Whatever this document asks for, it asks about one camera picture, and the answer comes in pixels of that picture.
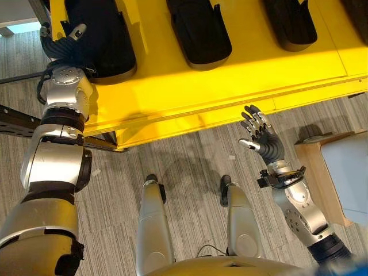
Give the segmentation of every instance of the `yellow shelf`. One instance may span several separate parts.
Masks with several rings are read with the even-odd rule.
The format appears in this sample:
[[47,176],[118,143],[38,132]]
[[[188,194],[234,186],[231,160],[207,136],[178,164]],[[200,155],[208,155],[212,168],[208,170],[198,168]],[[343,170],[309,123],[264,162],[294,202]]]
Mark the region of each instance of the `yellow shelf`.
[[[309,1],[319,39],[297,53],[278,46],[261,0],[211,1],[221,6],[233,51],[224,65],[206,72],[186,64],[165,0],[116,2],[138,71],[124,83],[96,85],[85,134],[120,129],[120,148],[237,121],[244,103],[276,112],[367,88],[358,78],[367,75],[368,48],[339,0]],[[64,35],[64,0],[51,0],[51,18],[56,39]],[[336,32],[336,26],[342,31]]]

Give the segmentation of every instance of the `robot forearm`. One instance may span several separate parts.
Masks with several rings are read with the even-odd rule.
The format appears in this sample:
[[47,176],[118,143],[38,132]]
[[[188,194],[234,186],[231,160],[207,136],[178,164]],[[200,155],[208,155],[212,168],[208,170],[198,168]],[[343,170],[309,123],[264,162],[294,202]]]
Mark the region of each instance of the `robot forearm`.
[[[293,177],[292,168],[284,160],[271,163],[267,168],[276,178],[283,175]],[[284,186],[279,183],[278,187],[272,189],[273,198],[281,208],[289,228],[307,246],[315,260],[322,264],[337,258],[350,257],[350,251],[313,202],[303,177],[290,178],[283,184]]]

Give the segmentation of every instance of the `black glove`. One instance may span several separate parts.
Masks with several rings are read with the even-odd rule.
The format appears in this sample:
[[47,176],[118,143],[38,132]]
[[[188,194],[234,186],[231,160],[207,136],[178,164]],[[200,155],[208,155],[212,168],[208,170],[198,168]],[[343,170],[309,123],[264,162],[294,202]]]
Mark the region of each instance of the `black glove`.
[[245,106],[241,115],[246,119],[241,125],[248,131],[252,141],[240,139],[239,143],[260,154],[266,165],[284,160],[285,150],[280,138],[275,133],[265,115],[254,105]]

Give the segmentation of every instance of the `metal bracket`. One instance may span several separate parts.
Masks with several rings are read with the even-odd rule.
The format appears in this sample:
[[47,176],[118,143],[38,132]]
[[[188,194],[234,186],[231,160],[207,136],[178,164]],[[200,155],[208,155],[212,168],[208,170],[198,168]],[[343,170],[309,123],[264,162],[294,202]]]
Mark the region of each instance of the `metal bracket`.
[[[31,138],[40,125],[39,118],[21,113],[7,106],[0,105],[0,134]],[[103,140],[96,137],[85,137],[83,146],[101,151],[115,151],[117,144],[113,139]]]

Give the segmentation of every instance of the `black metal bar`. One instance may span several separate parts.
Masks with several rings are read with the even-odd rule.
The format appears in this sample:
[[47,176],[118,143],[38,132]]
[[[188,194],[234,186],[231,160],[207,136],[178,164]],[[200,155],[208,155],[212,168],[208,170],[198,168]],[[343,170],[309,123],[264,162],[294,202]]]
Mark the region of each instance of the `black metal bar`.
[[26,74],[26,75],[21,75],[21,76],[14,76],[12,78],[0,79],[0,85],[9,83],[9,82],[23,81],[24,79],[38,78],[39,76],[42,75],[42,73],[43,72],[36,72],[36,73],[31,73],[31,74]]
[[[40,125],[40,123],[41,120],[36,117],[32,117],[7,106],[0,105],[0,134],[31,138],[33,131]],[[115,151],[117,149],[117,144],[109,140],[106,141],[89,136],[85,137],[83,145],[87,148],[94,148],[102,151]]]
[[41,120],[0,105],[0,134],[31,138]]
[[95,148],[97,150],[103,151],[115,151],[117,149],[116,144],[93,136],[85,137],[85,142],[83,143],[83,145],[87,148]]

